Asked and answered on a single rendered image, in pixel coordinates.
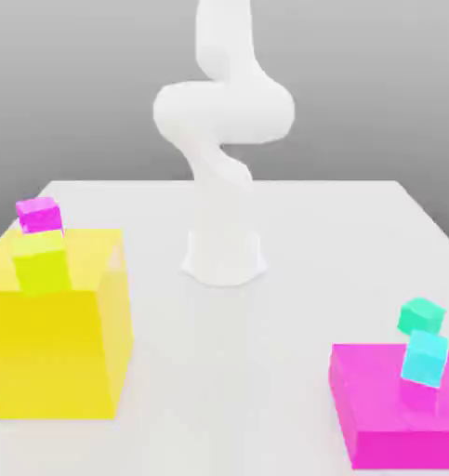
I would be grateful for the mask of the small lime yellow cube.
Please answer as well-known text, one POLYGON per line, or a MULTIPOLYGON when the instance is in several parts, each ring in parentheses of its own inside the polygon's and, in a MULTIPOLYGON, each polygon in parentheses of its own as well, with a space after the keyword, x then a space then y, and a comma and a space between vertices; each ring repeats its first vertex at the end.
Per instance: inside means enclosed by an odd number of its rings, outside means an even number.
POLYGON ((12 258, 24 294, 38 296, 72 288, 61 230, 20 233, 12 242, 12 258))

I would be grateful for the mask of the small magenta cube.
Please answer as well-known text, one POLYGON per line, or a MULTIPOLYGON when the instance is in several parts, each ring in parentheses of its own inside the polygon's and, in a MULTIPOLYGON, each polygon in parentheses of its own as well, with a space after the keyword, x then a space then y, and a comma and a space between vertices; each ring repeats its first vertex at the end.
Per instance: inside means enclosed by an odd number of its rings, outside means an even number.
POLYGON ((35 197, 16 202, 23 233, 63 231, 59 204, 51 197, 35 197))

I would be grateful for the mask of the small green cube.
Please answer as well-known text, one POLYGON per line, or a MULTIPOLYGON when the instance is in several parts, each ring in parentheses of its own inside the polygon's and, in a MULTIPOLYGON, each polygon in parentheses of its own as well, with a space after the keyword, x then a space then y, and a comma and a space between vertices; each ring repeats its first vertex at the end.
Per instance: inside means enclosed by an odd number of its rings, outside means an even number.
POLYGON ((437 335, 442 328, 446 309, 423 298, 415 297, 401 306, 397 328, 406 335, 420 330, 437 335))

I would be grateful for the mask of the small cyan cube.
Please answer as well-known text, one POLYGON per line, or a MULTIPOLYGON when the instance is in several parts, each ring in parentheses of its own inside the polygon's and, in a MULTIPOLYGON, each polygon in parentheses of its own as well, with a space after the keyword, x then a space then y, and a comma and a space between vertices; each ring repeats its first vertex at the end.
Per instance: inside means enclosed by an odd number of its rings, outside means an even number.
POLYGON ((448 358, 448 339, 413 330, 403 359, 401 378, 438 389, 448 358))

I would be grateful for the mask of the large yellow box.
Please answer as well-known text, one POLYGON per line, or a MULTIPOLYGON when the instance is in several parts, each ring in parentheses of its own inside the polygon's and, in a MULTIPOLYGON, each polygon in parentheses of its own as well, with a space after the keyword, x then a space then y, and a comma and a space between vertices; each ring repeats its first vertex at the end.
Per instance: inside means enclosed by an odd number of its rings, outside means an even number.
POLYGON ((20 290, 0 237, 0 419, 113 419, 133 346, 123 233, 63 232, 70 290, 20 290))

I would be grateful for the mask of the large magenta box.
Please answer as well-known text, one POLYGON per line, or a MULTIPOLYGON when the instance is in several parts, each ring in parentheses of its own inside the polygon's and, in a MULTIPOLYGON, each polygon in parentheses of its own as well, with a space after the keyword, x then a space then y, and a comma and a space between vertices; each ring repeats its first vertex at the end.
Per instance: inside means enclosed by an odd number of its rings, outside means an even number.
POLYGON ((401 379, 403 344, 335 344, 328 380, 353 469, 449 469, 449 357, 438 389, 401 379))

